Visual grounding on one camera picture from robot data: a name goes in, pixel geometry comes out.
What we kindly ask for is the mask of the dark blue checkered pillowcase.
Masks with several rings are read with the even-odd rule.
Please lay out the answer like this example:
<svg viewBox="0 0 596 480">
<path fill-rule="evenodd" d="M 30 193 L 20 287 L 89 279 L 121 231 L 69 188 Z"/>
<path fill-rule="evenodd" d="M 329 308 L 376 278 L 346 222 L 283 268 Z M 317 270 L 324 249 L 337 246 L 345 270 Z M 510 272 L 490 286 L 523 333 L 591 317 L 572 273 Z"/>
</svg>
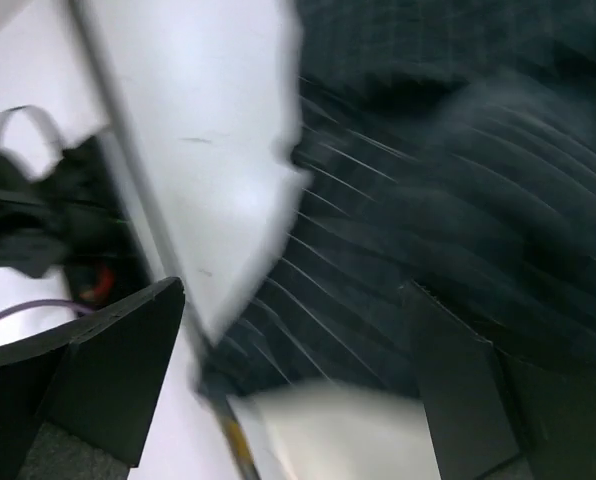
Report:
<svg viewBox="0 0 596 480">
<path fill-rule="evenodd" d="M 300 1 L 310 180 L 199 386 L 404 396 L 415 282 L 505 351 L 596 360 L 596 1 Z"/>
</svg>

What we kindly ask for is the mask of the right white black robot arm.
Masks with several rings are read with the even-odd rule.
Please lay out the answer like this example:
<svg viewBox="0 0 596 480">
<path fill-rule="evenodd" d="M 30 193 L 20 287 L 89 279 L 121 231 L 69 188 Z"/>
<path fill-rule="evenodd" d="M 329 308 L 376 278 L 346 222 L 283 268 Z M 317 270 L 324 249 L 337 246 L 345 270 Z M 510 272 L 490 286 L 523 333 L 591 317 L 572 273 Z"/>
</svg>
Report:
<svg viewBox="0 0 596 480">
<path fill-rule="evenodd" d="M 382 287 L 370 269 L 345 272 L 328 245 L 298 239 L 328 278 L 350 285 L 344 300 L 310 278 L 291 292 L 272 281 L 223 344 L 212 348 L 203 389 L 218 408 L 239 467 L 243 432 L 229 395 L 249 397 L 316 378 L 373 391 L 416 391 L 425 408 L 434 472 L 444 479 L 596 479 L 596 267 L 526 239 L 513 247 L 522 286 L 508 299 L 472 277 L 450 292 L 414 276 Z M 42 424 L 52 424 L 129 467 L 139 464 L 174 331 L 179 280 L 149 284 L 119 203 L 88 142 L 67 150 L 55 174 L 26 180 L 0 151 L 0 266 L 37 277 L 57 262 L 91 256 L 102 294 L 78 287 L 79 319 L 0 347 L 0 469 L 11 476 Z"/>
</svg>

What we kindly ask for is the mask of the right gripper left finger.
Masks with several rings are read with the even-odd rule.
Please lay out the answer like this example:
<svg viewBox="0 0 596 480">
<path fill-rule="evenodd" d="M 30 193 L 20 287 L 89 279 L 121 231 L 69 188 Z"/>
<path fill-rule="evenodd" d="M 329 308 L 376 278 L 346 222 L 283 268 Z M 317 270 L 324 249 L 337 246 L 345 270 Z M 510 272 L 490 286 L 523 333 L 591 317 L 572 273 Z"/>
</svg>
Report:
<svg viewBox="0 0 596 480">
<path fill-rule="evenodd" d="M 0 479 L 125 479 L 139 464 L 185 305 L 167 278 L 0 346 Z"/>
</svg>

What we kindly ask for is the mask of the cream white pillow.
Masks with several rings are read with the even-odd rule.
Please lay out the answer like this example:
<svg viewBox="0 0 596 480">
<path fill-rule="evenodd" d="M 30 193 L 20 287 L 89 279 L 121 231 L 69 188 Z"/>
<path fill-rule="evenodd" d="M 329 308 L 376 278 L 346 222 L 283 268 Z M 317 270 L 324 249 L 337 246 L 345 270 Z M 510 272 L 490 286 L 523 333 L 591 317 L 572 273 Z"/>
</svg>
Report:
<svg viewBox="0 0 596 480">
<path fill-rule="evenodd" d="M 260 479 L 437 479 L 422 403 L 313 381 L 230 398 L 238 452 Z"/>
</svg>

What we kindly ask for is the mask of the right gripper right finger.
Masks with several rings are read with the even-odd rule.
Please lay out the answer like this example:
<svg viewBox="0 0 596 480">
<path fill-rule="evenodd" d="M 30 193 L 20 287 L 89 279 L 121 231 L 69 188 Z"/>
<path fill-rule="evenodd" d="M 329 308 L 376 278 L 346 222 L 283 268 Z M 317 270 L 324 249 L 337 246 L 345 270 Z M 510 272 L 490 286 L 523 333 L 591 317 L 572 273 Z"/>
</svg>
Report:
<svg viewBox="0 0 596 480">
<path fill-rule="evenodd" d="M 478 332 L 415 283 L 402 298 L 444 479 L 596 479 L 596 362 Z"/>
</svg>

